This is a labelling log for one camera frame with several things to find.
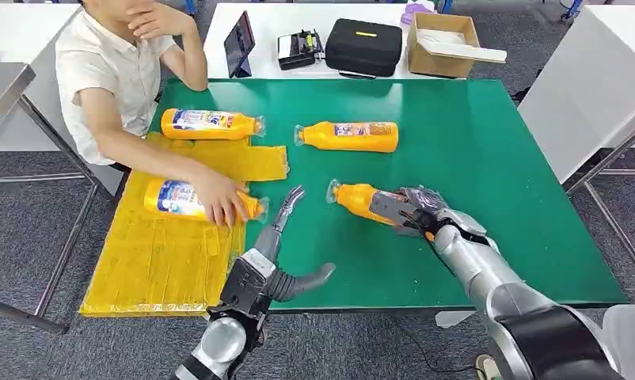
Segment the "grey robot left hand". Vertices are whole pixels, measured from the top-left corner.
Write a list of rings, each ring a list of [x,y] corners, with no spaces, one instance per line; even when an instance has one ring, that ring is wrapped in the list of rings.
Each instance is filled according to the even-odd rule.
[[[294,276],[286,273],[277,264],[280,238],[287,221],[295,209],[296,203],[305,195],[301,185],[293,187],[285,196],[273,221],[264,226],[253,247],[276,266],[263,293],[276,302],[288,302],[302,293],[326,284],[336,269],[334,263],[323,264],[320,269],[309,275]]]

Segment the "person's left hand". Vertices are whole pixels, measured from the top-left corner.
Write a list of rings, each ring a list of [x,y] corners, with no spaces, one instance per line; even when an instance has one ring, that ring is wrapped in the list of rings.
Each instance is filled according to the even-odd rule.
[[[157,36],[179,36],[191,20],[187,14],[157,2],[132,6],[127,10],[127,15],[130,17],[128,28],[134,37],[142,40]]]

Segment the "person's right hand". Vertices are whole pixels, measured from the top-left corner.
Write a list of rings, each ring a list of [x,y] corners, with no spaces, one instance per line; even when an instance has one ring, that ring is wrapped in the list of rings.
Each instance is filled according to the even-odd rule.
[[[237,219],[247,221],[249,214],[240,197],[243,183],[206,167],[199,167],[188,179],[194,186],[205,215],[218,226],[232,227]]]

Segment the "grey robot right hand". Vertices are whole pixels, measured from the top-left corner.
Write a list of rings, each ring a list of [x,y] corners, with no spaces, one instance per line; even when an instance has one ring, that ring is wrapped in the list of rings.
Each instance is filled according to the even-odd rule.
[[[437,191],[419,185],[399,188],[396,193],[404,196],[405,202],[414,207],[412,211],[398,212],[401,225],[395,226],[395,229],[400,234],[434,241],[441,227],[455,226],[466,240],[487,245],[487,230],[470,215],[450,208]]]

